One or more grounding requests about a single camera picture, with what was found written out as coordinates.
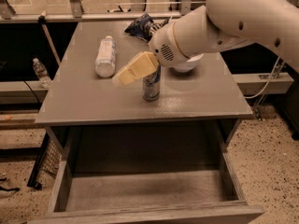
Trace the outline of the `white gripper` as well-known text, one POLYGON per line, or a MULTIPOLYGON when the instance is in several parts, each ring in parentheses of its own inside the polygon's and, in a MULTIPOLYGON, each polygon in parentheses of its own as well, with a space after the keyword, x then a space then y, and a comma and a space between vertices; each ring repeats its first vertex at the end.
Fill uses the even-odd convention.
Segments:
POLYGON ((187 44, 188 37, 183 26, 178 21, 171 21, 152 36, 149 42, 151 52, 136 54, 115 74, 112 83, 116 87, 123 87, 153 74, 159 63, 164 67, 175 67, 187 62, 190 59, 185 49, 187 44))

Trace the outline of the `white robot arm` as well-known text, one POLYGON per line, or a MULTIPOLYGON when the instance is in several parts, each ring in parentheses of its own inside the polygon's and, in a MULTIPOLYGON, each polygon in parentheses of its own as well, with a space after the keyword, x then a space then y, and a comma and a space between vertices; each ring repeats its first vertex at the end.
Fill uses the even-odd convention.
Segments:
POLYGON ((149 49, 136 54, 112 78, 133 83, 158 66, 180 68, 196 56, 257 43, 293 68, 299 66, 299 7, 287 0, 206 0, 158 29, 149 49))

